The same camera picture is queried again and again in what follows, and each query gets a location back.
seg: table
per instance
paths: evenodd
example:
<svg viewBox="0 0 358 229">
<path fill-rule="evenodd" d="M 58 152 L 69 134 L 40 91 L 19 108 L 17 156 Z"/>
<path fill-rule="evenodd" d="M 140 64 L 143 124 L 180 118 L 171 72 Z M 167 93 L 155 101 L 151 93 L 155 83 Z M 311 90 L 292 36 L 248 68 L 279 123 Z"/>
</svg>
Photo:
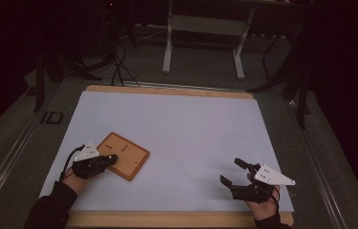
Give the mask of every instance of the table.
<svg viewBox="0 0 358 229">
<path fill-rule="evenodd" d="M 170 72 L 171 58 L 172 58 L 172 32 L 173 31 L 195 31 L 214 34 L 225 34 L 238 36 L 240 38 L 239 44 L 236 49 L 232 51 L 236 74 L 239 80 L 244 80 L 244 72 L 242 67 L 241 52 L 244 42 L 248 35 L 250 26 L 252 24 L 253 16 L 256 8 L 263 5 L 273 5 L 279 7 L 298 7 L 306 8 L 307 4 L 295 4 L 290 3 L 289 0 L 275 1 L 275 0 L 244 0 L 233 1 L 241 4 L 248 5 L 248 9 L 245 11 L 245 20 L 225 20 L 218 18 L 205 18 L 188 15 L 178 15 L 173 13 L 173 0 L 169 0 L 168 20 L 167 20 L 167 42 L 166 50 L 163 59 L 164 73 Z"/>
</svg>

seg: cable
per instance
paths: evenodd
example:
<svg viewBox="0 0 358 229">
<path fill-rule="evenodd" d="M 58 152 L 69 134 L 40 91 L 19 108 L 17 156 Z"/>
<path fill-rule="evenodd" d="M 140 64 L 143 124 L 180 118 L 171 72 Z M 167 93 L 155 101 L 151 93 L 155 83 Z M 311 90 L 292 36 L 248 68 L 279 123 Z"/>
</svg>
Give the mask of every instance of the cable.
<svg viewBox="0 0 358 229">
<path fill-rule="evenodd" d="M 115 79 L 115 77 L 116 77 L 116 73 L 118 73 L 118 75 L 119 75 L 119 80 L 121 81 L 122 87 L 124 87 L 124 82 L 123 82 L 123 80 L 122 80 L 121 71 L 120 71 L 119 67 L 121 66 L 122 61 L 125 59 L 126 50 L 125 50 L 125 48 L 124 48 L 122 45 L 120 45 L 119 43 L 118 43 L 118 45 L 119 45 L 120 47 L 122 47 L 122 49 L 124 50 L 124 54 L 122 55 L 122 58 L 121 58 L 121 60 L 120 60 L 119 63 L 118 63 L 118 61 L 117 61 L 117 58 L 115 58 L 115 61 L 116 61 L 116 70 L 114 71 L 113 77 L 111 78 L 111 86 L 114 85 L 114 79 Z"/>
<path fill-rule="evenodd" d="M 66 160 L 65 166 L 63 167 L 63 171 L 62 171 L 62 173 L 60 173 L 59 182 L 62 181 L 62 179 L 66 178 L 66 177 L 64 177 L 65 174 L 66 174 L 66 169 L 68 168 L 69 161 L 71 160 L 71 158 L 74 155 L 74 153 L 76 153 L 76 151 L 83 150 L 83 148 L 84 148 L 84 145 L 82 145 L 80 147 L 77 147 L 69 154 L 68 159 Z"/>
<path fill-rule="evenodd" d="M 279 201 L 280 201 L 280 192 L 279 192 L 279 190 L 278 190 L 276 187 L 273 187 L 273 188 L 277 191 L 277 193 L 279 194 L 279 198 L 276 199 L 276 198 L 274 198 L 274 196 L 273 196 L 272 194 L 268 193 L 267 190 L 265 190 L 265 189 L 263 189 L 263 188 L 261 188 L 261 187 L 259 187 L 259 186 L 257 186 L 257 187 L 258 187 L 258 189 L 259 189 L 260 191 L 266 193 L 270 198 L 272 198 L 272 199 L 274 200 L 274 202 L 276 203 L 276 212 L 278 212 L 279 209 L 280 209 L 280 204 L 279 204 Z"/>
<path fill-rule="evenodd" d="M 137 72 L 135 72 L 134 70 L 128 69 L 122 62 L 121 62 L 121 66 L 125 69 L 125 72 L 127 72 L 127 74 L 129 74 L 131 76 L 131 78 L 137 83 L 137 86 L 140 87 L 139 83 L 137 82 Z"/>
<path fill-rule="evenodd" d="M 124 59 L 127 51 L 126 51 L 126 49 L 125 49 L 125 47 L 124 47 L 123 45 L 121 45 L 121 44 L 118 44 L 118 45 L 124 50 L 124 55 L 123 55 L 123 59 Z M 116 58 L 120 61 L 120 63 L 121 63 L 120 65 L 125 69 L 125 71 L 127 72 L 127 74 L 129 74 L 129 75 L 131 76 L 131 78 L 132 78 L 133 80 L 135 80 L 135 79 L 137 78 L 137 72 L 128 69 L 128 68 L 125 66 L 125 64 L 123 63 L 123 59 L 119 59 L 118 56 L 116 56 Z"/>
<path fill-rule="evenodd" d="M 119 45 L 119 47 L 121 47 L 124 50 L 124 54 L 122 55 L 122 58 L 121 58 L 121 62 L 122 62 L 125 59 L 125 55 L 127 54 L 127 50 L 125 49 L 125 47 L 123 45 L 121 45 L 119 43 L 118 43 L 118 45 Z"/>
<path fill-rule="evenodd" d="M 71 173 L 71 174 L 69 174 L 69 175 L 63 177 L 62 179 L 65 179 L 65 178 L 67 178 L 67 177 L 70 177 L 70 176 L 73 175 L 73 174 L 74 174 L 74 173 Z"/>
</svg>

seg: gray floor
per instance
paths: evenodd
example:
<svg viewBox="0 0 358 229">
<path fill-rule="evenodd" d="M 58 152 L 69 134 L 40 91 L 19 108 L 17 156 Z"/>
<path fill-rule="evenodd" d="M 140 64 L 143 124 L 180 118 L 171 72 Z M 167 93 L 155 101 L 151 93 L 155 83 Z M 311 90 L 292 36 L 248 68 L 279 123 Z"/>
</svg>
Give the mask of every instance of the gray floor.
<svg viewBox="0 0 358 229">
<path fill-rule="evenodd" d="M 261 57 L 269 40 L 251 37 L 246 41 L 242 53 L 246 79 L 240 81 L 236 78 L 231 54 L 237 39 L 220 39 L 220 44 L 187 43 L 176 33 L 169 74 L 161 72 L 164 39 L 163 28 L 138 28 L 138 48 L 134 50 L 125 37 L 121 38 L 126 49 L 124 65 L 137 73 L 136 80 L 141 87 L 203 87 L 244 92 L 266 82 Z M 274 47 L 267 57 L 270 73 L 281 65 L 288 50 L 285 40 Z M 0 117 L 0 163 L 5 156 L 20 153 L 14 157 L 15 166 L 8 168 L 11 173 L 0 189 L 0 228 L 22 228 L 81 91 L 90 84 L 109 84 L 114 69 L 115 66 L 111 66 L 96 73 L 104 78 L 101 82 L 90 82 L 71 73 L 61 84 L 47 79 L 47 99 L 40 113 L 32 111 L 34 98 L 22 95 Z M 123 72 L 125 83 L 135 87 L 136 83 L 128 82 L 130 77 Z M 33 84 L 34 72 L 26 78 Z M 358 228 L 358 183 L 315 95 L 309 94 L 310 114 L 305 116 L 306 130 L 303 131 L 295 120 L 295 106 L 281 97 L 283 86 L 254 95 L 283 172 L 298 181 L 295 187 L 288 187 L 295 208 L 293 228 Z M 62 123 L 40 123 L 46 111 L 63 113 Z"/>
</svg>

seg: black sleeve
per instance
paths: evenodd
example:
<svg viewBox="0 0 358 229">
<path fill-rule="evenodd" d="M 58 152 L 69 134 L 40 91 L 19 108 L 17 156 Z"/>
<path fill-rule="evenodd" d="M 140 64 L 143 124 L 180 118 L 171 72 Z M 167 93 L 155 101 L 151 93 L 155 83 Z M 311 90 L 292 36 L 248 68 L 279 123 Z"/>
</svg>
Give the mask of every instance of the black sleeve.
<svg viewBox="0 0 358 229">
<path fill-rule="evenodd" d="M 77 194 L 68 185 L 56 182 L 49 196 L 40 198 L 31 208 L 25 229 L 65 228 L 68 211 L 74 205 Z"/>
<path fill-rule="evenodd" d="M 290 229 L 291 227 L 287 224 L 282 224 L 280 221 L 280 214 L 277 212 L 276 215 L 263 219 L 255 220 L 256 227 L 258 229 Z"/>
</svg>

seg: dark background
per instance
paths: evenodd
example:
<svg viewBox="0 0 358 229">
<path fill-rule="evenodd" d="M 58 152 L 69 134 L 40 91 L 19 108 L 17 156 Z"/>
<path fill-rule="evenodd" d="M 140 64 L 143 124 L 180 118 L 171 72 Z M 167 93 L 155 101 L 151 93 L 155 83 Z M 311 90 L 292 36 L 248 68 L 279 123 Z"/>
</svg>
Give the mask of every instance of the dark background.
<svg viewBox="0 0 358 229">
<path fill-rule="evenodd" d="M 166 2 L 132 1 L 135 22 L 144 26 L 165 25 Z M 316 93 L 358 178 L 358 1 L 324 5 L 313 13 L 301 35 L 314 66 L 309 88 Z M 90 15 L 90 21 L 96 25 L 97 10 L 94 7 L 91 12 L 81 13 Z M 0 114 L 28 89 L 23 77 L 35 69 L 42 39 L 51 41 L 70 58 L 81 55 L 83 44 L 75 36 L 79 31 L 70 20 L 66 1 L 0 0 Z M 91 32 L 100 28 L 93 26 Z"/>
</svg>

